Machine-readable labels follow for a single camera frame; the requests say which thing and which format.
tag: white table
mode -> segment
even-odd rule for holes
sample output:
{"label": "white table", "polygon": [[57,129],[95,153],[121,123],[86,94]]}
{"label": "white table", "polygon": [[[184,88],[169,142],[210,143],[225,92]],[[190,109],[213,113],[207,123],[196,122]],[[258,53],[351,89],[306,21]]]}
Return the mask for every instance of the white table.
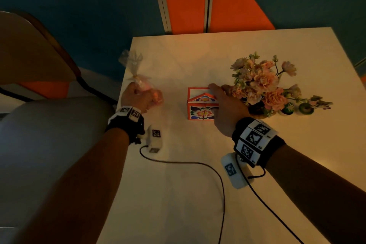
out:
{"label": "white table", "polygon": [[[220,164],[233,151],[231,139],[212,121],[187,120],[187,88],[232,84],[230,65],[254,51],[261,59],[277,55],[280,64],[295,64],[298,75],[283,75],[281,85],[298,83],[303,96],[334,102],[331,110],[311,116],[276,115],[265,121],[290,146],[366,190],[366,92],[331,28],[137,37],[131,49],[143,54],[140,73],[151,76],[165,97],[161,108],[145,115],[145,126],[158,122],[163,135],[162,150],[147,155],[205,162],[221,174],[226,194],[222,244],[297,243],[248,187],[231,186]],[[130,77],[126,71],[121,92]],[[130,146],[98,243],[217,243],[222,191],[216,174],[203,166],[151,162],[138,148]],[[253,187],[305,243],[327,243],[270,174]]]}

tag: small green pot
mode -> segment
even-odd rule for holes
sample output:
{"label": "small green pot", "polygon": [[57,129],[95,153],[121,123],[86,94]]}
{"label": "small green pot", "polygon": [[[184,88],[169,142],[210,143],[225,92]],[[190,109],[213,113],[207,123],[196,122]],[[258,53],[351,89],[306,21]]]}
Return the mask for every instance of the small green pot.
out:
{"label": "small green pot", "polygon": [[289,102],[285,104],[285,108],[281,110],[284,115],[292,115],[294,113],[294,104]]}
{"label": "small green pot", "polygon": [[304,102],[299,105],[299,111],[301,114],[311,115],[314,113],[314,108],[309,103]]}

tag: wrist strap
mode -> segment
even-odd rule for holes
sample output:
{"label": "wrist strap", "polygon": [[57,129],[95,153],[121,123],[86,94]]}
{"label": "wrist strap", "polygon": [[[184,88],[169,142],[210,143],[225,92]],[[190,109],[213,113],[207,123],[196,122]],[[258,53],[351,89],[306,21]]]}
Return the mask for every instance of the wrist strap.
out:
{"label": "wrist strap", "polygon": [[139,142],[137,135],[145,133],[144,117],[141,115],[141,110],[132,106],[122,106],[120,111],[109,118],[105,131],[112,128],[124,130],[128,134],[130,144]]}
{"label": "wrist strap", "polygon": [[277,136],[277,131],[262,120],[243,118],[237,122],[232,135],[234,150],[251,167],[266,167],[273,153],[285,145],[285,141]]}

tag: person's left hand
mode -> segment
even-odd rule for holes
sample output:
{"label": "person's left hand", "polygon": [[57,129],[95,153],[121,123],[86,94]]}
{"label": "person's left hand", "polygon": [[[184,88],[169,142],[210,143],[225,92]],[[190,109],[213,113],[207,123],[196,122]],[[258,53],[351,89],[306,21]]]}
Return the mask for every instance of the person's left hand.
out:
{"label": "person's left hand", "polygon": [[133,106],[139,108],[144,114],[154,104],[153,90],[141,92],[135,82],[131,82],[121,97],[121,106]]}

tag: person's right arm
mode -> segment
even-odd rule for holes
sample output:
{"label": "person's right arm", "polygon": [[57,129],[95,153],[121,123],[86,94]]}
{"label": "person's right arm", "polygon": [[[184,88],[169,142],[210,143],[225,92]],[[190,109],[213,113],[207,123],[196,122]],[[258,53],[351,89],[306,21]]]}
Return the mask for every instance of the person's right arm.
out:
{"label": "person's right arm", "polygon": [[[236,123],[249,117],[228,86],[209,85],[219,102],[215,126],[231,137]],[[265,167],[286,195],[330,243],[366,243],[366,193],[312,159],[284,145]]]}

